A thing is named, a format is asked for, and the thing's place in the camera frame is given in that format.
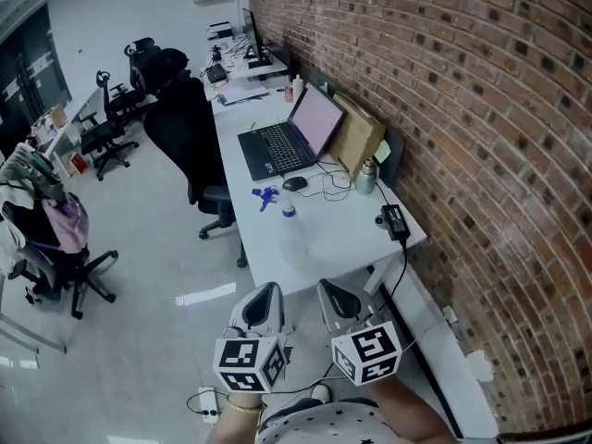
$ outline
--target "power strip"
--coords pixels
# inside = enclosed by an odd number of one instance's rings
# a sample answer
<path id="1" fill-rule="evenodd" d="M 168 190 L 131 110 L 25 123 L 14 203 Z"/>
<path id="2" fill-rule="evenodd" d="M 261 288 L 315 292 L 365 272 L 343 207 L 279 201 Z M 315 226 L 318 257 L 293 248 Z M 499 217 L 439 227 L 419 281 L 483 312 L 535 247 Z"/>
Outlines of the power strip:
<path id="1" fill-rule="evenodd" d="M 214 425 L 218 422 L 218 415 L 220 414 L 216 401 L 216 392 L 213 387 L 200 387 L 197 391 L 201 393 L 200 405 L 202 411 L 207 411 L 207 414 L 203 415 L 203 422 Z"/>

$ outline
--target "sticky note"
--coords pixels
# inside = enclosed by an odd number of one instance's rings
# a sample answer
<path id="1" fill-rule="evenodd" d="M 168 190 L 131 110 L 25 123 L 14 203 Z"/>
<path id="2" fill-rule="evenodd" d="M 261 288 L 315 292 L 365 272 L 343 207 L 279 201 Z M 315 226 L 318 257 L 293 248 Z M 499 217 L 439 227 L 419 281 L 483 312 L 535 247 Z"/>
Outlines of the sticky note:
<path id="1" fill-rule="evenodd" d="M 390 154 L 389 144 L 387 142 L 385 142 L 384 140 L 381 140 L 380 143 L 378 144 L 378 148 L 376 148 L 376 151 L 374 153 L 374 158 L 376 158 L 378 163 L 382 163 L 384 160 L 386 160 L 389 157 L 389 154 Z"/>

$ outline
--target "yellow bracelet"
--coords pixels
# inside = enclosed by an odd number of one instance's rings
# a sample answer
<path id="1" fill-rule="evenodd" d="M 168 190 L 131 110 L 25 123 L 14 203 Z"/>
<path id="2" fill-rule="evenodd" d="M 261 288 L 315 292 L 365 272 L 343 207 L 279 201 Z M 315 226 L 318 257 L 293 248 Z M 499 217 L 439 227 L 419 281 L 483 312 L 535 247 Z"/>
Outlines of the yellow bracelet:
<path id="1" fill-rule="evenodd" d="M 261 406 L 259 406 L 259 408 L 243 408 L 242 406 L 234 404 L 228 398 L 226 398 L 226 404 L 230 408 L 232 408 L 233 410 L 240 411 L 241 413 L 247 413 L 247 414 L 261 414 L 265 410 L 263 404 Z"/>

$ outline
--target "person's arm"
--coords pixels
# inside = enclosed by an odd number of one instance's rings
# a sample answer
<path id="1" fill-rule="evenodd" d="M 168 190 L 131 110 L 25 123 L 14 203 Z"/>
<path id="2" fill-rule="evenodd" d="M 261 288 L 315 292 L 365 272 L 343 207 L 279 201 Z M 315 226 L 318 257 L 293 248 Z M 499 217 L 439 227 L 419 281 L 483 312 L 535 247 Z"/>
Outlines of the person's arm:
<path id="1" fill-rule="evenodd" d="M 228 400 L 241 408 L 261 407 L 261 395 L 230 393 Z M 253 444 L 259 416 L 259 413 L 244 413 L 226 405 L 206 444 Z"/>
<path id="2" fill-rule="evenodd" d="M 395 376 L 374 382 L 370 389 L 380 412 L 399 437 L 421 444 L 455 442 L 438 413 Z"/>

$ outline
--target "person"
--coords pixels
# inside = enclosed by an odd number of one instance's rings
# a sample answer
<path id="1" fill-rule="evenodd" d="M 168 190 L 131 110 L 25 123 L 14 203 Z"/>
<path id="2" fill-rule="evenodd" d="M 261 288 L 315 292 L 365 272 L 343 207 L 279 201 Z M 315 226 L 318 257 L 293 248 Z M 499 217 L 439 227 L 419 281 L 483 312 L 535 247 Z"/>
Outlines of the person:
<path id="1" fill-rule="evenodd" d="M 317 385 L 311 398 L 280 410 L 259 429 L 261 395 L 230 393 L 206 444 L 452 444 L 442 418 L 395 376 L 367 385 L 374 401 L 330 402 L 330 390 Z"/>

